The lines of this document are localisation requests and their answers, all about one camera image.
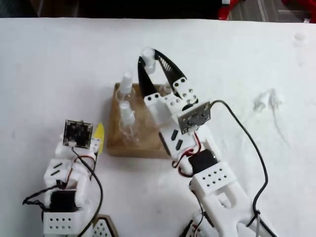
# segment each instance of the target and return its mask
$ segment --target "floor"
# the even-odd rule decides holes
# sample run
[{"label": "floor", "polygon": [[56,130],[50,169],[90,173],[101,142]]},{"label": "floor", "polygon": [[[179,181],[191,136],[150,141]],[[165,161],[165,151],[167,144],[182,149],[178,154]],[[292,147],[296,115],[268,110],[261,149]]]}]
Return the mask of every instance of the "floor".
[{"label": "floor", "polygon": [[310,15],[296,1],[285,6],[281,0],[246,0],[237,4],[230,20],[265,22],[303,22]]}]

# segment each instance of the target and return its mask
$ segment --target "black plastic part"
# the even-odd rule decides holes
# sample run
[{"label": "black plastic part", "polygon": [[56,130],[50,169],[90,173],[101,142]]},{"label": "black plastic part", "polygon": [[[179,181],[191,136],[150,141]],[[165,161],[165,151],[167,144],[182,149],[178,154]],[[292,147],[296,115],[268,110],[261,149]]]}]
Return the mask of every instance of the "black plastic part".
[{"label": "black plastic part", "polygon": [[76,142],[76,147],[90,148],[93,124],[66,120],[63,145]]},{"label": "black plastic part", "polygon": [[177,145],[176,145],[176,150],[180,150],[181,146],[182,146],[183,140],[179,139]]},{"label": "black plastic part", "polygon": [[143,98],[145,96],[157,93],[155,86],[153,85],[152,81],[150,80],[145,68],[145,62],[142,57],[138,59],[138,81],[140,91],[142,93]]},{"label": "black plastic part", "polygon": [[187,236],[187,233],[188,233],[188,231],[189,231],[189,229],[190,229],[192,223],[193,223],[193,220],[191,220],[191,221],[189,222],[189,224],[185,227],[185,229],[184,229],[183,232],[179,235],[179,237],[186,237],[186,236]]},{"label": "black plastic part", "polygon": [[155,50],[155,58],[156,60],[159,61],[162,67],[162,70],[170,84],[170,87],[174,91],[173,84],[175,83],[175,81],[180,78],[185,78],[185,75],[177,67],[177,65],[174,64],[174,62],[172,62],[169,58],[167,58],[164,54],[162,54],[158,50]]},{"label": "black plastic part", "polygon": [[164,141],[164,138],[163,138],[161,132],[159,133],[159,138],[160,138],[160,140],[161,140],[161,142],[162,142],[162,144],[163,144],[163,147],[164,147],[164,149],[166,150],[168,156],[170,156],[170,155],[171,155],[171,154],[170,154],[170,151],[169,151],[169,149],[168,149],[168,147],[167,147],[166,142]]},{"label": "black plastic part", "polygon": [[172,141],[176,140],[178,132],[179,132],[178,130],[173,130],[173,133],[171,135],[171,140]]},{"label": "black plastic part", "polygon": [[192,165],[193,174],[197,174],[217,164],[217,159],[210,150],[206,149],[189,157],[189,162]]},{"label": "black plastic part", "polygon": [[75,212],[78,210],[75,204],[76,191],[55,191],[50,197],[50,212]]}]

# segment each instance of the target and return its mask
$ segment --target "circuit board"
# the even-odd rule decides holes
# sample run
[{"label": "circuit board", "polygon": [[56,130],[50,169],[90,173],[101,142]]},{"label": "circuit board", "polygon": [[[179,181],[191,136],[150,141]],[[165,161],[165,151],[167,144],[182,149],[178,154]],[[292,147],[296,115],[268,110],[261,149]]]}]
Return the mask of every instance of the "circuit board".
[{"label": "circuit board", "polygon": [[76,147],[90,148],[93,124],[83,121],[66,120],[63,145],[75,142]]}]

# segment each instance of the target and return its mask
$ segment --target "wire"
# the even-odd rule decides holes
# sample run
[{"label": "wire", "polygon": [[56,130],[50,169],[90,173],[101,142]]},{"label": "wire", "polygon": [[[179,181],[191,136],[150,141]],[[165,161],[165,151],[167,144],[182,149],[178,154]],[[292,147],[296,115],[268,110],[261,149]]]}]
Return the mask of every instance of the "wire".
[{"label": "wire", "polygon": [[202,204],[201,204],[201,202],[199,201],[199,199],[198,199],[197,195],[195,194],[195,192],[194,192],[194,191],[192,191],[192,193],[193,193],[193,194],[194,194],[194,196],[196,196],[196,198],[197,198],[197,201],[198,201],[199,207],[201,208],[201,215],[202,215],[201,220],[199,221],[199,223],[198,223],[198,225],[196,226],[196,229],[194,230],[194,233],[193,233],[193,237],[196,237],[196,234],[197,234],[198,228],[199,228],[199,226],[201,225],[201,223],[202,223],[202,221],[203,221],[204,212],[203,212],[203,207],[202,207]]},{"label": "wire", "polygon": [[101,209],[101,205],[103,202],[103,188],[101,185],[101,182],[98,178],[98,176],[94,173],[94,171],[91,169],[91,167],[81,158],[81,156],[78,155],[77,152],[75,152],[74,148],[71,148],[72,152],[76,154],[77,158],[81,161],[81,163],[91,172],[91,174],[93,175],[93,177],[95,178],[95,181],[98,183],[99,188],[100,188],[100,202],[99,205],[93,215],[93,217],[91,218],[91,220],[89,221],[89,223],[86,225],[86,227],[80,232],[80,234],[77,237],[81,237],[84,235],[84,233],[89,229],[89,227],[91,226],[91,224],[94,222],[94,220],[96,219],[100,209]]},{"label": "wire", "polygon": [[43,193],[46,193],[48,190],[52,190],[52,189],[55,189],[55,188],[61,188],[61,185],[60,184],[56,184],[52,187],[49,187],[49,188],[46,188],[46,189],[43,189],[37,193],[34,193],[28,197],[26,197],[23,202],[22,202],[22,205],[26,204],[26,205],[38,205],[42,211],[48,211],[49,209],[45,207],[44,203],[42,203],[41,201],[39,200],[35,200],[35,201],[29,201],[30,199],[32,198],[35,198]]},{"label": "wire", "polygon": [[93,172],[95,171],[95,165],[96,165],[96,161],[94,160],[93,157],[91,156],[81,156],[81,158],[90,158],[92,161],[93,161]]},{"label": "wire", "polygon": [[195,154],[197,154],[197,153],[199,153],[199,152],[201,151],[201,142],[199,141],[199,138],[198,138],[198,136],[197,136],[197,134],[196,134],[195,132],[194,132],[194,137],[195,137],[195,140],[196,140],[197,145],[198,145],[197,152],[193,153],[193,151],[194,151],[193,147],[186,149],[186,150],[181,154],[180,159],[179,159],[178,162],[175,162],[175,161],[172,162],[171,165],[172,165],[173,168],[178,167],[178,165],[180,164],[180,161],[182,160],[182,158],[183,158],[184,156],[193,156],[193,155],[195,155]]},{"label": "wire", "polygon": [[[262,187],[259,189],[258,193],[256,194],[256,196],[254,197],[253,199],[253,203],[252,203],[252,210],[253,210],[253,213],[254,213],[254,216],[253,218],[250,220],[250,222],[246,225],[247,227],[249,227],[252,222],[257,218],[257,215],[260,214],[260,211],[257,210],[257,201],[258,201],[258,198],[259,196],[261,195],[261,193],[263,192],[263,190],[266,188],[266,186],[268,185],[268,173],[267,173],[267,168],[266,168],[266,165],[263,161],[263,158],[262,158],[262,155],[259,151],[259,148],[257,147],[257,144],[255,143],[255,141],[252,139],[251,135],[249,134],[249,132],[247,131],[247,129],[241,124],[241,122],[239,121],[239,119],[236,117],[236,115],[234,114],[234,112],[232,111],[232,109],[228,106],[228,104],[226,104],[225,101],[223,100],[215,100],[213,102],[210,103],[210,110],[211,108],[216,104],[216,103],[221,103],[223,104],[226,109],[230,112],[230,114],[233,116],[233,118],[235,119],[235,121],[238,123],[238,125],[243,129],[243,131],[246,133],[246,135],[248,136],[249,140],[251,141],[252,145],[254,146],[258,156],[259,156],[259,159],[260,159],[260,162],[261,162],[261,165],[262,165],[262,168],[263,168],[263,172],[264,172],[264,175],[265,175],[265,182],[264,184],[262,185]],[[262,221],[262,219],[260,220],[260,223],[262,224],[262,226],[265,228],[265,230],[273,237],[276,237],[276,234],[273,233],[273,231]]]}]

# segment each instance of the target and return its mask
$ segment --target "robotic arm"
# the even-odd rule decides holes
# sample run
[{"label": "robotic arm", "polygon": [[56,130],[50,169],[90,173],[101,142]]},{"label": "robotic arm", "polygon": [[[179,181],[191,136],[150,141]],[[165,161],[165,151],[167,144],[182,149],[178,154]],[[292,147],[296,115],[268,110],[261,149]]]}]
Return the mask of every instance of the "robotic arm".
[{"label": "robotic arm", "polygon": [[[173,90],[163,97],[149,78],[155,71],[156,61]],[[205,210],[205,214],[203,211],[194,215],[183,236],[218,233],[220,237],[237,237],[238,223],[248,225],[257,236],[276,236],[262,221],[262,215],[254,213],[252,201],[220,158],[205,124],[211,118],[214,102],[200,98],[180,69],[155,49],[146,48],[139,57],[138,77],[144,102],[159,126],[159,137],[173,160],[173,167],[181,175],[192,178],[190,189]]]}]

